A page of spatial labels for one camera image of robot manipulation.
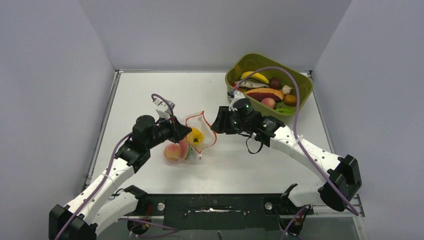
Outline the dark purple plum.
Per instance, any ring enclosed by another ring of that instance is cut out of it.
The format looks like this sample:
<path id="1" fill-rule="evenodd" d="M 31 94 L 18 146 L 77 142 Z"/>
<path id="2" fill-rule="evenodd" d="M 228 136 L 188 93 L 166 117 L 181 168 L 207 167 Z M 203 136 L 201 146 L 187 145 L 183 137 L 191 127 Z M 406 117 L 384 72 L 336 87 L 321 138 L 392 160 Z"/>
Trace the dark purple plum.
<path id="1" fill-rule="evenodd" d="M 268 83 L 269 87 L 274 90 L 281 90 L 282 89 L 282 83 L 278 78 L 271 78 Z"/>

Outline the watermelon slice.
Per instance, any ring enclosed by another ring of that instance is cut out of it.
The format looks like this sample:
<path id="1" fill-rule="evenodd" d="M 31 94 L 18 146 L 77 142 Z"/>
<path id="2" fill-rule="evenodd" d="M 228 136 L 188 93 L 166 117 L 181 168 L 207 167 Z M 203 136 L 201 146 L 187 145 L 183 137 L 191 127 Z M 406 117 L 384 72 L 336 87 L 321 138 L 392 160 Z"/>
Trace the watermelon slice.
<path id="1" fill-rule="evenodd" d="M 194 151 L 193 147 L 189 144 L 189 142 L 186 139 L 181 140 L 179 142 L 179 146 L 181 149 L 180 158 L 184 161 L 187 161 Z"/>

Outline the clear zip bag orange zipper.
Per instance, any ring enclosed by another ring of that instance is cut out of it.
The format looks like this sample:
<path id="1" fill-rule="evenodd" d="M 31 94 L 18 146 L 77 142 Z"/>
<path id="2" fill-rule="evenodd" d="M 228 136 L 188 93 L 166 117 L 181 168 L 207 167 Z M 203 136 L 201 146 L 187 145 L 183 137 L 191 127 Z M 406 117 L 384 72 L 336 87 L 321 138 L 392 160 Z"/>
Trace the clear zip bag orange zipper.
<path id="1" fill-rule="evenodd" d="M 165 146 L 162 155 L 168 164 L 191 163 L 202 159 L 202 152 L 214 146 L 217 134 L 211 130 L 205 111 L 188 114 L 178 119 L 191 132 L 178 143 Z"/>

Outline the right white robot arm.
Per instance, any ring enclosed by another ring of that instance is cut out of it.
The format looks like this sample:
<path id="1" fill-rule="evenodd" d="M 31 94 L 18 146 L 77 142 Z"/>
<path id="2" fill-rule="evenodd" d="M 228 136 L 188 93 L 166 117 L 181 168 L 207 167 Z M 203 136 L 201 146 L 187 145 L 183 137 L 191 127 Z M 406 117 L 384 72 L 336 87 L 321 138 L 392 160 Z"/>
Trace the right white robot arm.
<path id="1" fill-rule="evenodd" d="M 262 146 L 278 150 L 314 172 L 319 181 L 301 185 L 293 183 L 282 194 L 281 207 L 289 214 L 300 207 L 325 204 L 358 216 L 351 200 L 362 186 L 358 161 L 351 155 L 341 157 L 303 139 L 289 126 L 273 116 L 262 116 L 249 102 L 240 101 L 231 111 L 220 106 L 211 130 L 217 134 L 247 133 Z"/>

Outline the yellow bell pepper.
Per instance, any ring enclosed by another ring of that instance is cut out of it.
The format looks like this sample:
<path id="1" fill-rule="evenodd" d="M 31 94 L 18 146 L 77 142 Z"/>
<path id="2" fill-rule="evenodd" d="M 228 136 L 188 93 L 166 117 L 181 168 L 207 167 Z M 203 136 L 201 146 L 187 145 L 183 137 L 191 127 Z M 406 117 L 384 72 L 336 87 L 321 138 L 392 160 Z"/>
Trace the yellow bell pepper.
<path id="1" fill-rule="evenodd" d="M 192 127 L 192 132 L 186 136 L 187 141 L 193 145 L 197 146 L 204 141 L 204 134 L 200 132 L 197 128 Z"/>

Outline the peach fruit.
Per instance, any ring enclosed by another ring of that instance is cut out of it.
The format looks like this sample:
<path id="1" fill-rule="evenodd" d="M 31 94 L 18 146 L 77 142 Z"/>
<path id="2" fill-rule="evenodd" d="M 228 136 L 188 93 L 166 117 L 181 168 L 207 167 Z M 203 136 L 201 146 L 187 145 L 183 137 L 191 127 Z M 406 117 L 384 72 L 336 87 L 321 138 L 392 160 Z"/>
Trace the peach fruit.
<path id="1" fill-rule="evenodd" d="M 179 144 L 169 144 L 164 148 L 163 156 L 169 163 L 176 163 L 181 160 L 182 149 Z"/>

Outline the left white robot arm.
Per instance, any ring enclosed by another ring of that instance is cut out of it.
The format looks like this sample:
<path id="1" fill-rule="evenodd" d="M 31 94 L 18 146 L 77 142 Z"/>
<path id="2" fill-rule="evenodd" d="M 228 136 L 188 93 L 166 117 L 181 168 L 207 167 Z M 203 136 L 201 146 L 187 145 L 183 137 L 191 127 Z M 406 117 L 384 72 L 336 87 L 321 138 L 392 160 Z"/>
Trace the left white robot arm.
<path id="1" fill-rule="evenodd" d="M 49 213 L 50 240 L 95 240 L 111 224 L 133 212 L 145 192 L 130 186 L 114 200 L 113 193 L 130 179 L 151 157 L 151 149 L 165 141 L 179 143 L 192 129 L 175 116 L 155 120 L 140 116 L 115 146 L 109 164 L 91 184 L 65 206 L 56 205 Z"/>

